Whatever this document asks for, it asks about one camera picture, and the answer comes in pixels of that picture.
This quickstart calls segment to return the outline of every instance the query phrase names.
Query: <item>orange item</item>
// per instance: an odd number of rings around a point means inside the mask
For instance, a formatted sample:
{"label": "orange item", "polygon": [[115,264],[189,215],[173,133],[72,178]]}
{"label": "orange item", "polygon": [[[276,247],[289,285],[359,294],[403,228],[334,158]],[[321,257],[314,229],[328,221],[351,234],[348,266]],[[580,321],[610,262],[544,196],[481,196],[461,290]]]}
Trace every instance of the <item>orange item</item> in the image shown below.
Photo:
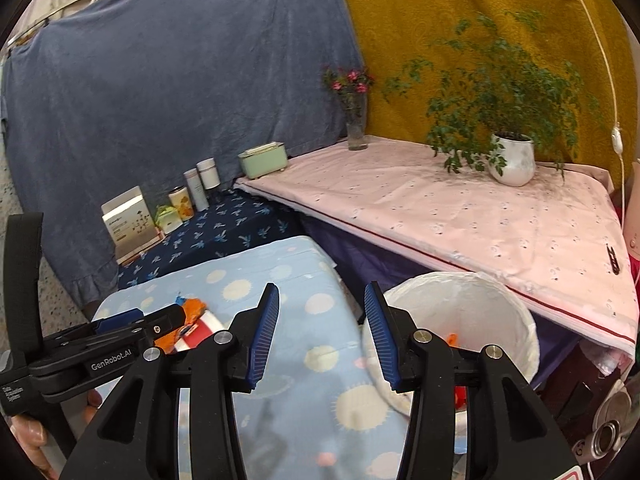
{"label": "orange item", "polygon": [[182,309],[185,314],[184,325],[173,332],[162,336],[160,339],[156,339],[154,342],[155,345],[158,348],[161,348],[165,354],[170,354],[174,350],[176,342],[186,331],[185,329],[188,329],[200,319],[200,316],[202,316],[204,311],[207,309],[207,304],[198,298],[189,298],[182,304]]}
{"label": "orange item", "polygon": [[449,346],[458,346],[458,334],[449,334],[446,341]]}

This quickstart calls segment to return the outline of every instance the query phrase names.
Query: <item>pink tablecloth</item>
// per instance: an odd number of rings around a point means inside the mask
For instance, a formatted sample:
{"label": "pink tablecloth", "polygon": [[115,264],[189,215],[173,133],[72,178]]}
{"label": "pink tablecloth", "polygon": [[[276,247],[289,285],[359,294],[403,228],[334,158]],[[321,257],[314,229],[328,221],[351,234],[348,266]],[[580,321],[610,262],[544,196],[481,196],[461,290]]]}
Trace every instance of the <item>pink tablecloth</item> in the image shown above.
{"label": "pink tablecloth", "polygon": [[542,167],[513,188],[486,173],[447,174],[443,161],[421,144],[373,137],[367,150],[336,144],[238,185],[431,269],[487,272],[532,311],[634,355],[638,300],[607,189]]}

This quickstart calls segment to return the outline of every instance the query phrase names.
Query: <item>light blue bedsheet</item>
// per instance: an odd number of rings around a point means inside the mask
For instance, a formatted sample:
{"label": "light blue bedsheet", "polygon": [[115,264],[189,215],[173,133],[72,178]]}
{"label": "light blue bedsheet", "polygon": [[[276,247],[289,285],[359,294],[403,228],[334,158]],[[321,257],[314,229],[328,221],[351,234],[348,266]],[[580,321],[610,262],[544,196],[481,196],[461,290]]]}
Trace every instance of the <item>light blue bedsheet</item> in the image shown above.
{"label": "light blue bedsheet", "polygon": [[[257,305],[266,283],[275,283],[280,316],[264,378],[251,395],[234,394],[249,480],[395,479],[407,420],[370,380],[360,330],[333,267],[310,238],[288,238],[117,292],[96,317],[135,307],[148,314],[180,294],[200,298],[228,326]],[[186,479],[187,394],[179,446]]]}

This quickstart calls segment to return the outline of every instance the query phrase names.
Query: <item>human hand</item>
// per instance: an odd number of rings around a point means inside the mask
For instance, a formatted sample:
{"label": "human hand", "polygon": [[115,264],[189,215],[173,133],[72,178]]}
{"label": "human hand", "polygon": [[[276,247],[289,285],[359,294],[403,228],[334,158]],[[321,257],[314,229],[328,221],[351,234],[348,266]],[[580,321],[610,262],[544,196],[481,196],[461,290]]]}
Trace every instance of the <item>human hand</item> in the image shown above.
{"label": "human hand", "polygon": [[[89,424],[102,404],[102,397],[97,391],[89,390],[86,402],[87,406],[82,412],[82,418],[84,418],[86,424]],[[26,415],[12,416],[11,432],[29,460],[31,460],[31,463],[41,471],[45,478],[47,480],[58,480],[58,473],[53,470],[47,457],[40,449],[47,443],[47,431],[43,425]]]}

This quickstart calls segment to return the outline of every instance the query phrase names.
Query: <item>white flower pot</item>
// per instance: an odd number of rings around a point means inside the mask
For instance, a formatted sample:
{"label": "white flower pot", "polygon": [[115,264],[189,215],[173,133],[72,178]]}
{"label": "white flower pot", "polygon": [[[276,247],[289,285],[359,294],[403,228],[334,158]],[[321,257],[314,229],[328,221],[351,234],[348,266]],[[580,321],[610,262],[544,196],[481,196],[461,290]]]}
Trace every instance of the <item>white flower pot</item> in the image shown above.
{"label": "white flower pot", "polygon": [[493,166],[489,166],[491,176],[507,186],[524,186],[536,173],[536,161],[533,154],[532,140],[508,140],[493,136],[493,140],[499,142],[503,148],[497,153],[504,157],[507,165],[502,168],[502,175],[498,174]]}

